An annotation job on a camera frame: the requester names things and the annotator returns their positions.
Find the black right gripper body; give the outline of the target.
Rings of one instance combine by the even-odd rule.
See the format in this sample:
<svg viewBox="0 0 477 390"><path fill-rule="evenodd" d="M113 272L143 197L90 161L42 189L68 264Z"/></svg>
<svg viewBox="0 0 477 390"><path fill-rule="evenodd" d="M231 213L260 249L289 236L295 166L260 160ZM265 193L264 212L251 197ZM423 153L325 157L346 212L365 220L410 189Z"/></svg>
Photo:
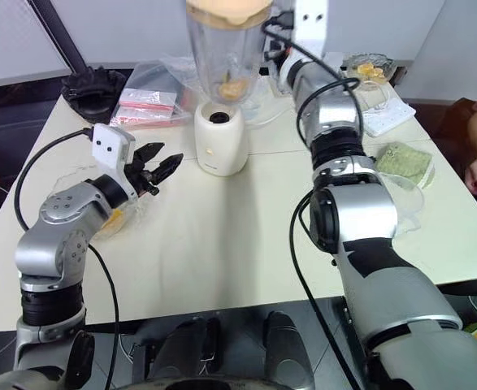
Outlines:
<svg viewBox="0 0 477 390"><path fill-rule="evenodd" d="M291 46L273 38L267 38L263 53L265 63L283 63L290 54Z"/></svg>

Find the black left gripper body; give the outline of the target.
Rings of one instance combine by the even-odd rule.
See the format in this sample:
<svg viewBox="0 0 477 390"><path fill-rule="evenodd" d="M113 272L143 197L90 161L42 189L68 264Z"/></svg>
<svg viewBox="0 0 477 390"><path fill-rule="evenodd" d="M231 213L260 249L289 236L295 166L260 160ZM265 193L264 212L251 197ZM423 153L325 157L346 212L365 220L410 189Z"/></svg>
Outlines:
<svg viewBox="0 0 477 390"><path fill-rule="evenodd" d="M159 193L158 187L149 181L150 175L151 172L145 169L145 164L140 160L135 160L125 166L125 176L138 197L142 197L146 193L152 196Z"/></svg>

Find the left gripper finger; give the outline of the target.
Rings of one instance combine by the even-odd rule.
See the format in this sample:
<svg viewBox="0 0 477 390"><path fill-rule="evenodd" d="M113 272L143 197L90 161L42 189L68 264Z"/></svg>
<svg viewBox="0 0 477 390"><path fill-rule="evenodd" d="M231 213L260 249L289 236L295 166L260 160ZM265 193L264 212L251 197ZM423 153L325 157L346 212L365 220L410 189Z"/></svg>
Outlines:
<svg viewBox="0 0 477 390"><path fill-rule="evenodd" d="M134 152L134 166L143 168L144 165L148 161L152 160L164 146L165 144L162 142L152 142L146 143L145 145L136 149Z"/></svg>
<svg viewBox="0 0 477 390"><path fill-rule="evenodd" d="M184 158L183 154L173 154L161 161L154 169L154 185L161 184L165 179L171 176Z"/></svg>

